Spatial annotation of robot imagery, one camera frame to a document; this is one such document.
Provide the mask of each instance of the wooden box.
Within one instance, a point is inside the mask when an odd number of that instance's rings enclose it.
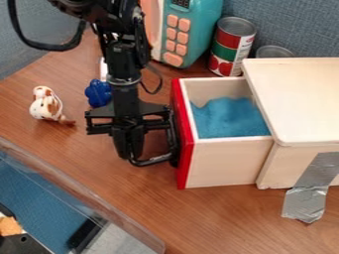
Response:
[[[290,188],[318,153],[339,151],[339,59],[244,60],[245,77],[172,82],[181,140],[179,189],[247,185]],[[271,136],[200,139],[190,101],[250,97]],[[336,178],[333,185],[339,185]]]

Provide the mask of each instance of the red drawer front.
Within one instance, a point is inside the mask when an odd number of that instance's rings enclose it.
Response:
[[[171,106],[174,110],[177,129],[180,138],[180,159],[176,172],[177,188],[182,190],[186,187],[188,171],[194,148],[194,140],[188,121],[187,111],[184,105],[179,79],[171,82]]]

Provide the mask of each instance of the orange button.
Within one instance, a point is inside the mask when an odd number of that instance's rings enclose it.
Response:
[[[180,19],[179,20],[179,29],[188,32],[190,29],[190,20],[187,19]]]
[[[168,51],[174,51],[175,50],[175,42],[171,41],[171,40],[167,40],[166,41],[166,49],[168,49]]]
[[[176,30],[173,28],[168,28],[168,38],[171,40],[175,40],[176,38]]]
[[[176,53],[178,55],[184,56],[187,53],[187,47],[185,45],[178,44],[176,45]]]
[[[177,16],[176,15],[168,15],[168,25],[171,27],[177,26]]]
[[[177,41],[180,42],[181,44],[188,43],[188,34],[183,33],[183,32],[178,32],[177,33]]]
[[[182,65],[183,59],[182,57],[178,55],[175,55],[170,52],[166,52],[165,54],[163,54],[163,57],[166,63],[168,64],[174,65],[176,67],[179,67],[180,65]]]

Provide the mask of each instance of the gray wall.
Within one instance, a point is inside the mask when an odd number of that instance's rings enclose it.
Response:
[[[257,26],[254,50],[278,45],[301,57],[339,56],[339,0],[225,0],[224,14]]]
[[[52,7],[47,0],[17,0],[24,33],[45,43],[64,42],[75,32],[77,21]],[[7,0],[0,0],[0,79],[30,64],[46,52],[26,47],[9,20]]]

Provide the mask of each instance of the blue mat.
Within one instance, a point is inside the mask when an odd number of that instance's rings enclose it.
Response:
[[[67,240],[86,220],[73,209],[84,204],[2,152],[0,202],[56,254],[69,252]]]
[[[271,135],[261,112],[248,98],[217,98],[201,108],[190,104],[199,138]]]

